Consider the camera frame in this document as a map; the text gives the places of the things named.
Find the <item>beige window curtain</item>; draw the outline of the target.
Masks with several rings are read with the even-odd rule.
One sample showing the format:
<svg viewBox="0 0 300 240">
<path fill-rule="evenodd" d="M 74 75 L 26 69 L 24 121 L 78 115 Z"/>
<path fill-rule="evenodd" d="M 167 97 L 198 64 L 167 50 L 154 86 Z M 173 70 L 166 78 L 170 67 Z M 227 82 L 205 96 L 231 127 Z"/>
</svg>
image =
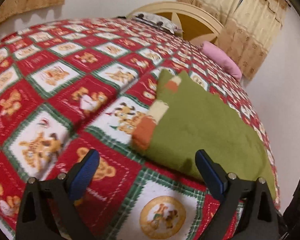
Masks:
<svg viewBox="0 0 300 240">
<path fill-rule="evenodd" d="M 286 0 L 178 0 L 199 7 L 222 25 L 216 44 L 252 80 L 282 29 Z"/>
</svg>

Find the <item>red patchwork bear bedspread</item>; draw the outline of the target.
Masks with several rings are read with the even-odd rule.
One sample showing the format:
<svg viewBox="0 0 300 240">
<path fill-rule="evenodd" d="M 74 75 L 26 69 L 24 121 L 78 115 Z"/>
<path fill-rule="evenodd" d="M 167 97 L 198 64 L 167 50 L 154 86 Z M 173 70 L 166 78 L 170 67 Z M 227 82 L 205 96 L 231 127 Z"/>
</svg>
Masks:
<svg viewBox="0 0 300 240">
<path fill-rule="evenodd" d="M 133 129 L 156 97 L 162 70 L 182 71 L 269 139 L 239 82 L 198 47 L 119 18 L 62 20 L 0 40 L 0 229 L 15 238 L 31 177 L 55 178 L 90 148 L 100 166 L 81 219 L 101 239 L 197 239 L 218 208 L 203 183 L 133 152 Z"/>
</svg>

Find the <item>white patterned pillow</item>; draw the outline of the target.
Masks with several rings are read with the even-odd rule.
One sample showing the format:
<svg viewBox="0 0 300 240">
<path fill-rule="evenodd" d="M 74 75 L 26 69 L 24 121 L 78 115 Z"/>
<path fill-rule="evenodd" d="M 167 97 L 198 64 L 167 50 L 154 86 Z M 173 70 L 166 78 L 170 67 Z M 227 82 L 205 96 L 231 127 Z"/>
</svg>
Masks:
<svg viewBox="0 0 300 240">
<path fill-rule="evenodd" d="M 132 19 L 135 21 L 150 25 L 153 28 L 156 28 L 156 29 L 159 29 L 162 31 L 167 31 L 168 33 L 171 33 L 171 34 L 183 32 L 181 27 L 176 25 L 174 22 L 172 22 L 168 18 L 165 18 L 165 17 L 157 15 L 157 14 L 140 11 L 140 12 L 135 12 L 132 15 Z"/>
</svg>

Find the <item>green orange striped knit sweater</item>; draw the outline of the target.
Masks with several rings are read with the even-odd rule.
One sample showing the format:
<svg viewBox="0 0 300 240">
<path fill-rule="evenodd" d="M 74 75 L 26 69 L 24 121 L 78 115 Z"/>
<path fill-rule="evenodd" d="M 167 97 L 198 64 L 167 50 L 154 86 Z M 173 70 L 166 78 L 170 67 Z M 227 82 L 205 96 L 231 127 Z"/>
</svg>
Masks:
<svg viewBox="0 0 300 240">
<path fill-rule="evenodd" d="M 236 110 L 187 74 L 162 70 L 155 101 L 132 133 L 132 146 L 146 158 L 201 179 L 194 156 L 204 150 L 244 180 L 263 177 L 277 197 L 275 175 L 264 143 Z"/>
</svg>

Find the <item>pink pillow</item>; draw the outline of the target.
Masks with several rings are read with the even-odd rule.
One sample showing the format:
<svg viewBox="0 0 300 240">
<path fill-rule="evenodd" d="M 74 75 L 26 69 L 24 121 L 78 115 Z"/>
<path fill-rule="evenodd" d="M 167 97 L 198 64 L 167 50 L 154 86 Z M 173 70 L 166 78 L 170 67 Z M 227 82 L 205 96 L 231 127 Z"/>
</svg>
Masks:
<svg viewBox="0 0 300 240">
<path fill-rule="evenodd" d="M 237 81 L 241 80 L 242 72 L 238 65 L 223 50 L 208 41 L 204 41 L 200 47 L 203 54 L 222 67 L 226 73 Z"/>
</svg>

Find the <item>cream wooden headboard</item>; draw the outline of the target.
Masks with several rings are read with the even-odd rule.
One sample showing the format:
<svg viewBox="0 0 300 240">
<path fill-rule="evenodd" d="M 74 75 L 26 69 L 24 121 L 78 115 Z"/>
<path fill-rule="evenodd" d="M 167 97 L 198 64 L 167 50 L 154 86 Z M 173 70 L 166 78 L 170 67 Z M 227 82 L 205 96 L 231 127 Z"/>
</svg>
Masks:
<svg viewBox="0 0 300 240">
<path fill-rule="evenodd" d="M 183 30 L 179 37 L 200 46 L 204 41 L 215 43 L 223 25 L 205 10 L 183 2 L 155 2 L 133 10 L 127 15 L 144 11 L 168 18 Z"/>
</svg>

